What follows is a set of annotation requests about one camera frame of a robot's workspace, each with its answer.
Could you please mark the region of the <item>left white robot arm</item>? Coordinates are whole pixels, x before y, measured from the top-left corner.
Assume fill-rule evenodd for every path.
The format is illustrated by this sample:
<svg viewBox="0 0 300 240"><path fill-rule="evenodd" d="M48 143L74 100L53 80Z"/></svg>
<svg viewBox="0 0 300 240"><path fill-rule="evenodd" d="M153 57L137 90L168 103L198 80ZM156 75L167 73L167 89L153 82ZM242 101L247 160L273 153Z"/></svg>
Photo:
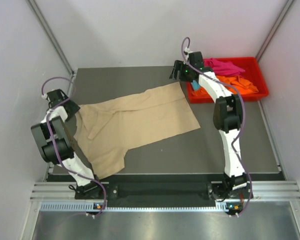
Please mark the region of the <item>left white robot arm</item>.
<svg viewBox="0 0 300 240"><path fill-rule="evenodd" d="M80 107L61 89L52 90L43 98L48 101L46 115L30 128L41 157L46 163L64 168L74 178L76 186L68 187L75 192L76 199L101 200L105 189L76 154L74 138L65 124Z"/></svg>

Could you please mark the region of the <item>beige t shirt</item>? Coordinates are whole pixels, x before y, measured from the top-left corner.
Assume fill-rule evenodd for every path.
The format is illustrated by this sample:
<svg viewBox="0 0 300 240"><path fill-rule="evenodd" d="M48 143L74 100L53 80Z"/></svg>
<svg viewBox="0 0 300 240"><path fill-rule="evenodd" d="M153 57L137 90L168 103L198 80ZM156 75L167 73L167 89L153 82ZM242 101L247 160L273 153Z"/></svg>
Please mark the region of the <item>beige t shirt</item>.
<svg viewBox="0 0 300 240"><path fill-rule="evenodd" d="M74 139L99 179L121 171L128 150L200 128L179 82L82 104L75 118Z"/></svg>

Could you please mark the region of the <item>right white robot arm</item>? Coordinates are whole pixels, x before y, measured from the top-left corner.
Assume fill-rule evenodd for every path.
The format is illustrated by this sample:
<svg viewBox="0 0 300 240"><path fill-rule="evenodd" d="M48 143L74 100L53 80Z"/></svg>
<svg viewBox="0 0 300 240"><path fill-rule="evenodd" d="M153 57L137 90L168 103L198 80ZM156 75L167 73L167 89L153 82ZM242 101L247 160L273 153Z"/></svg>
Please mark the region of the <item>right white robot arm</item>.
<svg viewBox="0 0 300 240"><path fill-rule="evenodd" d="M242 98L219 81L210 67L204 65L202 53L188 47L181 51L183 60L176 60L170 78L197 83L214 102L213 125L221 136L225 167L221 187L213 187L212 197L235 198L247 186L247 174L242 164L240 133L245 119Z"/></svg>

